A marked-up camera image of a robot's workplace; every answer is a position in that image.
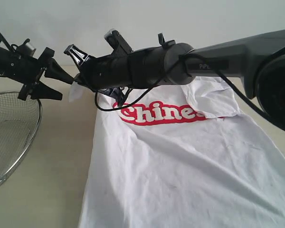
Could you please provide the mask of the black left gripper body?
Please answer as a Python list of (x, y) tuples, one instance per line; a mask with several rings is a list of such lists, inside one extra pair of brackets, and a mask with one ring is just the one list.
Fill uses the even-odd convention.
[(10, 55), (9, 68), (5, 70), (4, 75), (23, 84), (18, 99), (26, 100), (28, 96), (30, 97), (33, 86), (40, 82), (54, 53), (54, 50), (47, 47), (38, 59), (16, 51)]

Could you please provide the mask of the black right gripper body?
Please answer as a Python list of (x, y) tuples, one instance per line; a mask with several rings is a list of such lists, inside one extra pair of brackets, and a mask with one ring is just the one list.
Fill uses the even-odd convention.
[(106, 55), (103, 57), (88, 56), (88, 59), (78, 66), (79, 74), (75, 81), (91, 89), (106, 89), (115, 87), (130, 87), (131, 73), (128, 57)]

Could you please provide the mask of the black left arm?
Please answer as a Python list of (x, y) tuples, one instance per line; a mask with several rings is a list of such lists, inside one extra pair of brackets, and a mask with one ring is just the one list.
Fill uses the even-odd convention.
[(54, 59), (55, 51), (46, 47), (39, 58), (26, 39), (21, 45), (9, 44), (0, 33), (0, 77), (22, 84), (18, 99), (62, 100), (63, 95), (40, 81), (41, 76), (72, 84), (74, 79)]

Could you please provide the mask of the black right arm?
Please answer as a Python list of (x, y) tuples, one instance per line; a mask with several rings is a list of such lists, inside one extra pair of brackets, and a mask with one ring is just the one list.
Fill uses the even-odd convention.
[(255, 112), (285, 131), (285, 29), (194, 49), (166, 41), (133, 51), (117, 30), (105, 35), (111, 54), (94, 57), (75, 45), (65, 49), (76, 64), (78, 84), (125, 103), (128, 89), (145, 92), (161, 85), (187, 85), (198, 76), (220, 77), (228, 85), (239, 78), (244, 92), (234, 92)]

